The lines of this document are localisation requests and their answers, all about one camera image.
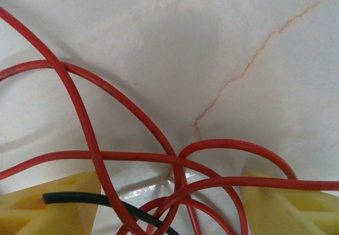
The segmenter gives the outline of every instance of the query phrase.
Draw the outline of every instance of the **red wire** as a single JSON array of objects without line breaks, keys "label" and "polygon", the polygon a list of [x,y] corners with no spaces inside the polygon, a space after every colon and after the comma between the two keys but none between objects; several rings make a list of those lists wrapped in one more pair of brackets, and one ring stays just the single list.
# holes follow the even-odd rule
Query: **red wire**
[{"label": "red wire", "polygon": [[[149,211],[154,208],[158,208],[154,216],[161,216],[167,209],[169,212],[165,217],[163,225],[158,228],[154,233],[155,235],[163,235],[168,227],[171,225],[178,211],[179,204],[185,204],[190,215],[190,219],[193,226],[195,235],[200,235],[201,230],[195,212],[195,208],[210,215],[217,223],[225,230],[228,234],[235,234],[231,227],[225,220],[221,218],[214,210],[208,206],[190,199],[190,194],[201,189],[212,188],[212,187],[223,187],[224,190],[229,194],[231,199],[235,203],[235,207],[239,214],[240,226],[242,235],[248,234],[247,220],[244,212],[242,202],[232,188],[232,186],[261,186],[271,188],[285,188],[285,189],[299,189],[299,190],[316,190],[316,191],[330,191],[339,190],[339,182],[322,182],[322,181],[307,181],[297,180],[297,177],[292,168],[277,154],[261,146],[231,139],[211,139],[192,143],[185,147],[177,157],[171,144],[162,134],[160,129],[153,123],[153,121],[130,99],[124,96],[120,91],[114,88],[112,85],[104,81],[97,75],[77,67],[75,65],[61,62],[58,58],[22,23],[20,23],[11,14],[0,7],[0,17],[5,20],[9,25],[15,28],[20,34],[22,34],[31,44],[46,58],[46,60],[36,60],[25,62],[7,69],[0,71],[0,82],[15,74],[19,74],[24,71],[40,69],[40,68],[52,68],[59,75],[60,79],[64,83],[68,94],[74,104],[75,110],[78,114],[81,122],[85,138],[87,141],[89,151],[60,151],[44,154],[30,160],[27,160],[19,165],[16,165],[10,169],[0,172],[0,179],[12,176],[18,172],[28,169],[32,166],[41,164],[43,162],[60,160],[60,159],[92,159],[95,170],[104,188],[104,191],[117,213],[118,217],[123,223],[122,228],[118,234],[126,234],[128,231],[133,234],[151,234],[153,227],[148,227],[144,232],[140,226],[136,223],[136,220],[128,213],[124,205],[117,195],[109,174],[104,165],[105,160],[130,160],[130,161],[150,161],[150,162],[163,162],[171,164],[174,173],[174,193],[168,197],[159,198],[146,203],[141,209]],[[155,136],[161,146],[164,148],[166,155],[151,154],[151,153],[133,153],[133,152],[101,152],[99,150],[96,137],[88,117],[86,108],[82,102],[78,90],[68,72],[81,76],[104,91],[109,93],[115,99],[117,99],[122,105],[124,105],[129,111],[132,112]],[[191,153],[202,149],[211,148],[228,148],[238,149],[247,152],[254,153],[261,157],[264,157],[274,164],[276,164],[288,177],[288,179],[274,179],[274,178],[261,178],[261,177],[221,177],[212,169],[203,166],[199,163],[187,160],[187,156]],[[194,182],[187,185],[186,177],[184,174],[183,167],[196,170],[204,175],[210,177],[199,182]]]}]

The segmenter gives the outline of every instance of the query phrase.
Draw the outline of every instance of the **yellow plastic block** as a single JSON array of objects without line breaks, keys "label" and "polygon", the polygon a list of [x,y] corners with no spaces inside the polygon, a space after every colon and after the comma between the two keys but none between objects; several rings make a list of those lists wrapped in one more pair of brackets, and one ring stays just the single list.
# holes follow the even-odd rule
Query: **yellow plastic block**
[{"label": "yellow plastic block", "polygon": [[243,187],[242,193],[252,235],[339,234],[339,197],[259,187]]},{"label": "yellow plastic block", "polygon": [[54,180],[0,196],[0,235],[88,235],[97,205],[62,203],[45,205],[42,194],[62,191],[100,193],[94,171]]}]

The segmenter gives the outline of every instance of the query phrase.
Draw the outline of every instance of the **white surface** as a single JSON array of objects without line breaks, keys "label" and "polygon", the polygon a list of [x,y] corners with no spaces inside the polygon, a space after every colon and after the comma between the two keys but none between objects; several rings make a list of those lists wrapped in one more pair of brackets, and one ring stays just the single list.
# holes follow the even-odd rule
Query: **white surface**
[{"label": "white surface", "polygon": [[[0,0],[61,59],[97,73],[150,115],[177,152],[206,138],[271,148],[300,178],[339,179],[339,0]],[[40,58],[0,22],[0,68]],[[75,77],[103,150],[162,152],[117,101]],[[86,149],[56,74],[41,70],[0,83],[0,167],[42,153]],[[222,175],[275,174],[239,151],[192,156]],[[140,206],[172,191],[167,165],[107,162],[121,197]],[[58,161],[0,182],[1,193],[92,169]],[[188,171],[189,180],[199,174]],[[221,189],[196,194],[239,229]],[[220,228],[203,214],[204,234]],[[93,234],[120,226],[100,208]],[[173,227],[192,234],[185,209]]]}]

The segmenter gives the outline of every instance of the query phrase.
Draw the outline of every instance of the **brown crack line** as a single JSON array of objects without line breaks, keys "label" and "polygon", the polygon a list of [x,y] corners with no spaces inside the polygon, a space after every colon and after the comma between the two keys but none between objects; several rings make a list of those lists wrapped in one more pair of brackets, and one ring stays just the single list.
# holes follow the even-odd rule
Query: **brown crack line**
[{"label": "brown crack line", "polygon": [[194,135],[201,140],[201,132],[199,129],[199,121],[214,107],[214,105],[216,104],[216,102],[218,101],[222,91],[231,83],[243,78],[247,71],[249,70],[249,68],[252,66],[252,64],[254,63],[255,59],[258,57],[258,55],[265,49],[267,43],[270,41],[270,39],[275,35],[275,34],[279,34],[282,33],[284,30],[287,29],[287,27],[289,25],[291,25],[294,21],[298,20],[299,18],[303,17],[304,15],[308,14],[311,10],[313,10],[316,6],[319,5],[319,3],[322,0],[318,0],[316,3],[308,6],[305,10],[303,10],[300,14],[295,15],[294,17],[292,17],[291,19],[289,19],[288,21],[285,22],[285,24],[280,27],[277,30],[274,30],[273,32],[271,32],[267,38],[264,40],[263,44],[260,46],[260,48],[258,49],[258,51],[254,54],[254,56],[252,57],[252,59],[250,60],[250,62],[247,64],[246,68],[244,69],[244,71],[239,74],[238,76],[228,80],[227,82],[225,82],[219,89],[216,97],[213,99],[213,101],[210,103],[209,106],[207,106],[207,108],[194,120],[193,123],[193,127],[194,127]]}]

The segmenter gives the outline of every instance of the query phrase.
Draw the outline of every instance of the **yellow plastic part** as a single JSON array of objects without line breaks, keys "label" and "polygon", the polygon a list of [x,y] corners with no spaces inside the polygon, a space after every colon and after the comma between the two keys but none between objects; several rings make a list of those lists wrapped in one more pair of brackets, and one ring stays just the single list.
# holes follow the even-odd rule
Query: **yellow plastic part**
[{"label": "yellow plastic part", "polygon": [[339,197],[259,187],[243,187],[242,193],[252,235],[339,234]]},{"label": "yellow plastic part", "polygon": [[45,205],[43,193],[81,191],[100,193],[94,171],[0,196],[0,235],[89,235],[97,205],[63,203]]}]

